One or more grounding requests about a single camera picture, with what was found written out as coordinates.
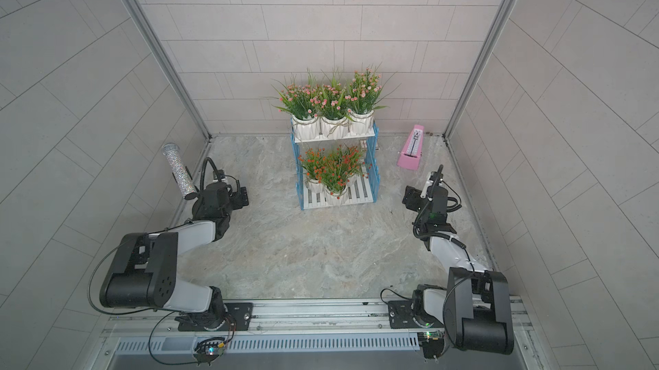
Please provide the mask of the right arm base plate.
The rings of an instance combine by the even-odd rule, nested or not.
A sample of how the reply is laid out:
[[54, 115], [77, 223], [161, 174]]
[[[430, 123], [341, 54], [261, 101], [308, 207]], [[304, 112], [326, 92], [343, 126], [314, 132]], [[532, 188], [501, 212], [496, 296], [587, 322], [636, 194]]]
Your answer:
[[427, 325], [418, 320], [413, 311], [413, 302], [406, 300], [390, 300], [386, 302], [389, 310], [391, 329], [421, 329]]

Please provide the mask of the pink flower pot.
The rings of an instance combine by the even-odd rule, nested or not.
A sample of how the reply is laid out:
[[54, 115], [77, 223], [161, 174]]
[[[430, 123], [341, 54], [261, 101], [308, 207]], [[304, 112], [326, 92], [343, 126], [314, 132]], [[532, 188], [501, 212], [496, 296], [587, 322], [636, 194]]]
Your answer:
[[280, 82], [277, 89], [281, 107], [279, 109], [291, 116], [293, 134], [300, 141], [311, 141], [320, 133], [319, 84], [309, 73], [305, 83]]
[[346, 115], [349, 131], [353, 135], [366, 135], [374, 124], [374, 114], [383, 98], [382, 76], [375, 68], [367, 67], [364, 71], [355, 71], [346, 87]]

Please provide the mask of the blue white wooden rack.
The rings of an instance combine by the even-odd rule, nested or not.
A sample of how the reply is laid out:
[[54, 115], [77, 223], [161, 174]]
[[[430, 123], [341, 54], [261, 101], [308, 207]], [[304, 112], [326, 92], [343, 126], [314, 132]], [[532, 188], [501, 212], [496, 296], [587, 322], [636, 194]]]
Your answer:
[[301, 140], [291, 131], [300, 208], [370, 204], [377, 201], [380, 174], [376, 160], [379, 128], [366, 134]]

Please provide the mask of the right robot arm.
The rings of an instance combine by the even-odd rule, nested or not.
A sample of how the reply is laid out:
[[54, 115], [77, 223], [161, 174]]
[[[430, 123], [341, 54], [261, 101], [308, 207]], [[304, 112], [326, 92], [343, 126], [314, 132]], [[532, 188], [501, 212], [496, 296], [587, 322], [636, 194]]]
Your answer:
[[431, 172], [422, 189], [407, 186], [403, 196], [416, 213], [413, 236], [448, 273], [445, 286], [422, 284], [413, 292], [413, 318], [421, 327], [442, 325], [445, 348], [508, 356], [515, 344], [508, 281], [473, 258], [448, 222], [462, 200], [449, 195], [443, 170]]

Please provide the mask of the pink metronome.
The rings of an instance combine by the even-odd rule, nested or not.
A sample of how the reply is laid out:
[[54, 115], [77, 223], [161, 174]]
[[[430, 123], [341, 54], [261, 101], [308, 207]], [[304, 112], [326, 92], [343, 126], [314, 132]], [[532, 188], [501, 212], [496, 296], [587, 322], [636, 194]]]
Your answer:
[[414, 126], [399, 154], [397, 161], [398, 167], [412, 171], [419, 169], [423, 150], [424, 133], [423, 126]]

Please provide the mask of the glitter tube on black stand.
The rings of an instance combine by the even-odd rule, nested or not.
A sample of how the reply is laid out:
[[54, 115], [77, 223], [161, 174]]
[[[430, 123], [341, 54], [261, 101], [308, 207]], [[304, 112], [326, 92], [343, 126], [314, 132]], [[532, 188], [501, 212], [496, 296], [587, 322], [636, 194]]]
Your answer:
[[193, 183], [190, 172], [183, 162], [178, 145], [176, 143], [165, 143], [161, 151], [170, 165], [173, 177], [184, 200], [190, 201], [197, 199], [199, 192]]

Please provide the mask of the red flower pot front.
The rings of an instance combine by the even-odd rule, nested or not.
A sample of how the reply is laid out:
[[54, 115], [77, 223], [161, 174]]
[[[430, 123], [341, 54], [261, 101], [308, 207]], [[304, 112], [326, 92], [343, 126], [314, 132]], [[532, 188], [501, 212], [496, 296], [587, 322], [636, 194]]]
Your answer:
[[330, 206], [339, 206], [345, 202], [351, 178], [363, 174], [365, 153], [366, 150], [359, 145], [340, 145], [325, 157], [322, 184]]

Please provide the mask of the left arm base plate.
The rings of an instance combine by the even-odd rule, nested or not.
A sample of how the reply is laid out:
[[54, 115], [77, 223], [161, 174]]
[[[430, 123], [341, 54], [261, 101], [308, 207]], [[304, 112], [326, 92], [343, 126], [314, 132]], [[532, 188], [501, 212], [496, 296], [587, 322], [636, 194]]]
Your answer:
[[250, 302], [225, 302], [222, 320], [211, 316], [204, 326], [200, 313], [179, 314], [175, 321], [179, 332], [246, 332], [252, 321], [254, 305]]

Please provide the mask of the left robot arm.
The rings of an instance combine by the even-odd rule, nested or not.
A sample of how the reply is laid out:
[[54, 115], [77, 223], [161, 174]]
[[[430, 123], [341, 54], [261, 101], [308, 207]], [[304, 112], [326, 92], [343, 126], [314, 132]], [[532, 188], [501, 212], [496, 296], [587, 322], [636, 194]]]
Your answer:
[[152, 233], [127, 234], [106, 255], [111, 263], [99, 296], [88, 299], [96, 312], [128, 315], [164, 310], [178, 315], [182, 331], [215, 331], [223, 326], [236, 330], [220, 289], [187, 282], [178, 274], [180, 255], [222, 239], [233, 211], [249, 205], [247, 189], [238, 179], [218, 169], [209, 157], [202, 168], [211, 169], [214, 179], [199, 180], [189, 221]]

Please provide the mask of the pink flower pot corner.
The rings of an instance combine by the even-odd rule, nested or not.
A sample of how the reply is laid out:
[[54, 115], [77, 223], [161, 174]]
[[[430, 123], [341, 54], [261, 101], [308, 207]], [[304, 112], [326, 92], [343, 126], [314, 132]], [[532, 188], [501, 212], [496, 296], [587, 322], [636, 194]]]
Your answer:
[[346, 90], [337, 76], [319, 87], [317, 113], [320, 116], [321, 133], [330, 140], [338, 140], [348, 134], [346, 96]]

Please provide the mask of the red flower pot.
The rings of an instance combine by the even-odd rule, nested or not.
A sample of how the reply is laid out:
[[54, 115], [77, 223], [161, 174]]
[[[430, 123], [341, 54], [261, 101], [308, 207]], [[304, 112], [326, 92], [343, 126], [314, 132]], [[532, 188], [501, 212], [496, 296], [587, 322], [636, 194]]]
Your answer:
[[326, 164], [324, 149], [311, 148], [304, 155], [299, 155], [300, 165], [305, 174], [305, 184], [311, 193], [323, 193], [323, 172]]
[[325, 157], [322, 184], [330, 206], [339, 206], [345, 202], [351, 178], [363, 174], [365, 153], [366, 150], [359, 145], [340, 145]]

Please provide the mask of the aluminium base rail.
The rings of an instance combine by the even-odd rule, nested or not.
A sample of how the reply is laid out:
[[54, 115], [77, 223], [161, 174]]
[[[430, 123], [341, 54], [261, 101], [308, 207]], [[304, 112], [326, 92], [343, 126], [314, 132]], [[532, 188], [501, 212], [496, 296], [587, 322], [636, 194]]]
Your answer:
[[193, 362], [197, 346], [211, 356], [256, 353], [420, 351], [440, 357], [444, 328], [391, 329], [386, 300], [263, 300], [246, 332], [179, 332], [174, 316], [117, 318], [102, 333], [101, 357], [145, 356], [158, 362]]

